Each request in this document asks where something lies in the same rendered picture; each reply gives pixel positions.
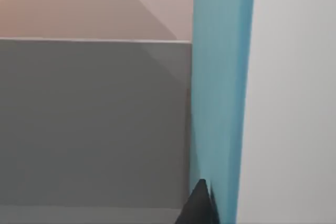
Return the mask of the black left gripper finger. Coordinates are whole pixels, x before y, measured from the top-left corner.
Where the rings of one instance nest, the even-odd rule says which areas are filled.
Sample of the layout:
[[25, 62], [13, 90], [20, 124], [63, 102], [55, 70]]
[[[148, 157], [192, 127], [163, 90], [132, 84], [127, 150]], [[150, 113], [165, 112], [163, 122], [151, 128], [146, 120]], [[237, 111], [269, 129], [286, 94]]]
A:
[[220, 224], [213, 191], [205, 179], [199, 179], [175, 224]]

